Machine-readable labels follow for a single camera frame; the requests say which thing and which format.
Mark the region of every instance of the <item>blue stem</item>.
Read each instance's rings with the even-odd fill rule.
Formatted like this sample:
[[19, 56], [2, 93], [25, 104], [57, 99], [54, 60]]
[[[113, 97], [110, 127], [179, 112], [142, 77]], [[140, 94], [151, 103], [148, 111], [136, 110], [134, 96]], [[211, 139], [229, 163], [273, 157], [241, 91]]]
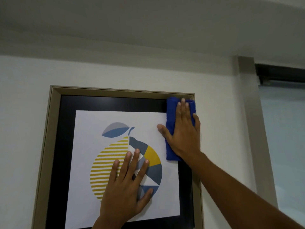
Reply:
[[130, 128], [130, 130], [129, 130], [129, 132], [128, 132], [128, 136], [129, 136], [131, 130], [133, 130], [134, 128], [135, 128], [135, 127], [133, 127], [133, 126]]

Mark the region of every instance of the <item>finger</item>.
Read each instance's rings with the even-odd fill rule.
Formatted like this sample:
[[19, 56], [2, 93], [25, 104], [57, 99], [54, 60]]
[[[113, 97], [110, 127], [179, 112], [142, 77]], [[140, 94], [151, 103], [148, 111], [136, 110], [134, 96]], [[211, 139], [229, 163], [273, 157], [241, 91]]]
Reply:
[[127, 181], [130, 181], [132, 179], [133, 174], [135, 173], [135, 168], [137, 167], [139, 155], [140, 155], [140, 150], [136, 149], [132, 158], [132, 162], [128, 167], [128, 171], [125, 177]]
[[164, 125], [157, 125], [157, 128], [162, 136], [167, 140], [167, 142], [171, 143], [173, 136], [170, 134], [170, 131]]
[[186, 109], [185, 109], [185, 99], [181, 100], [181, 120], [182, 122], [186, 121]]
[[187, 102], [185, 103], [185, 111], [186, 111], [186, 119], [188, 123], [192, 124], [190, 105]]
[[193, 113], [193, 118], [195, 120], [195, 129], [197, 133], [200, 133], [200, 120], [196, 113]]
[[136, 206], [136, 213], [139, 214], [144, 207], [149, 203], [151, 197], [153, 194], [153, 189], [150, 188], [145, 195], [143, 196], [143, 198], [141, 198], [138, 202], [137, 202], [137, 206]]
[[119, 160], [115, 160], [115, 161], [114, 161], [114, 163], [113, 163], [113, 165], [112, 165], [112, 168], [111, 168], [111, 171], [110, 171], [108, 185], [114, 183], [115, 178], [116, 178], [116, 172], [117, 172], [117, 168], [118, 168], [118, 166], [119, 166], [119, 163], [120, 163]]
[[178, 102], [176, 107], [176, 121], [175, 121], [175, 127], [180, 124], [181, 121], [181, 102]]
[[127, 154], [124, 158], [124, 162], [123, 162], [123, 165], [121, 167], [119, 177], [117, 178], [120, 182], [122, 182], [124, 180], [125, 176], [126, 176], [131, 156], [132, 156], [132, 153], [127, 152]]
[[139, 173], [137, 174], [137, 177], [135, 178], [135, 185], [137, 188], [139, 187], [141, 181], [143, 180], [143, 177], [146, 173], [148, 165], [149, 165], [149, 160], [146, 159], [145, 162], [143, 163]]

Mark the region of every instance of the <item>microfiber cloth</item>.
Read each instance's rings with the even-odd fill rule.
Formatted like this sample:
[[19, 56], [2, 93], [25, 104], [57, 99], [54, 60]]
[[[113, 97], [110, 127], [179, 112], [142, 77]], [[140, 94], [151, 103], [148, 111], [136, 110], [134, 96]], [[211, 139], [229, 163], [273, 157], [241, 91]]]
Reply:
[[[173, 135], [173, 131], [175, 129], [175, 122], [176, 122], [176, 108], [178, 102], [181, 100], [177, 97], [169, 97], [166, 100], [166, 128], [169, 130], [170, 134]], [[193, 113], [196, 112], [196, 105], [194, 100], [185, 100], [189, 103], [190, 113], [192, 123], [195, 126], [195, 120], [193, 118]], [[166, 160], [169, 161], [181, 161], [181, 158], [177, 156], [174, 151], [171, 149], [168, 142], [165, 140], [166, 143]]]

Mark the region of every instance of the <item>ceiling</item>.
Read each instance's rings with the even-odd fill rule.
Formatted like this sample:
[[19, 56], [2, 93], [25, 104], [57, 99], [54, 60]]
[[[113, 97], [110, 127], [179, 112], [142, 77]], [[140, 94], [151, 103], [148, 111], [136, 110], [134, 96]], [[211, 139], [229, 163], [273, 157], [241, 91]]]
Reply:
[[18, 30], [222, 56], [238, 54], [303, 66], [304, 3], [0, 0], [0, 21]]

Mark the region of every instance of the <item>picture frame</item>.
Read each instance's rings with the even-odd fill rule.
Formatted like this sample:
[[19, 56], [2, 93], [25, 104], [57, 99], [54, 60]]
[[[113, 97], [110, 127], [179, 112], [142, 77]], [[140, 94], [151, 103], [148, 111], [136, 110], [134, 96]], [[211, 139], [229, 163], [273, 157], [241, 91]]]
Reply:
[[[34, 205], [32, 229], [44, 229], [46, 227], [49, 191], [55, 149], [55, 139], [59, 116], [60, 100], [62, 95], [70, 96], [104, 96], [127, 97], [146, 99], [167, 99], [175, 96], [195, 100], [193, 93], [154, 92], [141, 90], [87, 88], [70, 86], [50, 86], [48, 109], [42, 143], [41, 160], [37, 181], [36, 198]], [[201, 196], [201, 183], [195, 173], [192, 173], [194, 224], [196, 229], [203, 229], [203, 205]]]

